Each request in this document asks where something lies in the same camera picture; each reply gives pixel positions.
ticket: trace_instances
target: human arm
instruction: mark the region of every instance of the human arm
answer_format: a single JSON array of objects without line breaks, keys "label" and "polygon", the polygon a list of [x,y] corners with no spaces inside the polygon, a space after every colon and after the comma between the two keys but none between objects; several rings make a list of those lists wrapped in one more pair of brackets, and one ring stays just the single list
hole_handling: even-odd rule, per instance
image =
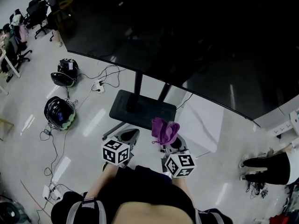
[{"label": "human arm", "polygon": [[294,148],[299,148],[299,146],[290,143],[288,146],[286,146],[286,147],[284,147],[284,148],[282,148],[278,151],[275,151],[275,152],[273,151],[272,148],[270,148],[270,150],[267,153],[267,158],[275,156],[277,154],[282,154],[282,153],[285,153],[285,152],[291,152]]},{"label": "human arm", "polygon": [[118,171],[118,166],[108,163],[105,167],[103,173],[97,179],[97,181],[93,184],[93,186],[88,190],[85,198],[97,197],[100,190],[109,183],[112,179],[115,178],[116,173]]},{"label": "human arm", "polygon": [[182,189],[188,195],[188,197],[191,199],[193,207],[195,207],[194,206],[194,201],[193,201],[192,196],[191,196],[191,194],[189,192],[189,189],[187,187],[187,183],[186,183],[185,178],[184,177],[173,177],[172,178],[172,184],[179,187],[180,189]]}]

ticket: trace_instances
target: bag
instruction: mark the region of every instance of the bag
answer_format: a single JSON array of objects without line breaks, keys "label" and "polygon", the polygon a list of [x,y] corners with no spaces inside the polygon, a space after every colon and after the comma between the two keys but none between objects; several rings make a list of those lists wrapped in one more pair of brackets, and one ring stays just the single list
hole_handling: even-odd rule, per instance
[{"label": "bag", "polygon": [[20,25],[19,33],[21,37],[21,42],[26,42],[29,36],[28,29],[24,25]]}]

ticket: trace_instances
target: black helmet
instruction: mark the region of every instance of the black helmet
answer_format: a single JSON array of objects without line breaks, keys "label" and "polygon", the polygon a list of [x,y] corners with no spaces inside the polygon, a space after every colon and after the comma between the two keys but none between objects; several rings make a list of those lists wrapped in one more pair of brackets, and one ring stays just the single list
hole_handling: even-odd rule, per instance
[{"label": "black helmet", "polygon": [[73,59],[60,60],[58,72],[51,73],[51,78],[56,85],[71,87],[77,81],[78,64]]},{"label": "black helmet", "polygon": [[54,96],[48,100],[44,115],[57,129],[66,130],[75,119],[76,111],[67,101]]}]

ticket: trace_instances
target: black monitor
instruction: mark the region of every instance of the black monitor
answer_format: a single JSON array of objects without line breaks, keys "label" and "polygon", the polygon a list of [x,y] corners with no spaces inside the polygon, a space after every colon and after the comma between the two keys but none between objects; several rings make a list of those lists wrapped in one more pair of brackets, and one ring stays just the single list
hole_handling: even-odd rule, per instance
[{"label": "black monitor", "polygon": [[113,60],[251,120],[299,94],[298,0],[49,1],[69,52]]}]

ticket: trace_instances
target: black pants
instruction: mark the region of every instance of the black pants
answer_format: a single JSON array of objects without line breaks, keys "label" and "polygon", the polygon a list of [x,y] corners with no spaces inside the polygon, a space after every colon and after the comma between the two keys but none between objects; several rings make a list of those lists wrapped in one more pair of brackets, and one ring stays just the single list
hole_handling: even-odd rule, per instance
[{"label": "black pants", "polygon": [[243,163],[247,167],[268,168],[263,173],[246,175],[249,182],[285,185],[290,178],[290,162],[286,153],[277,154],[270,158],[248,159]]}]

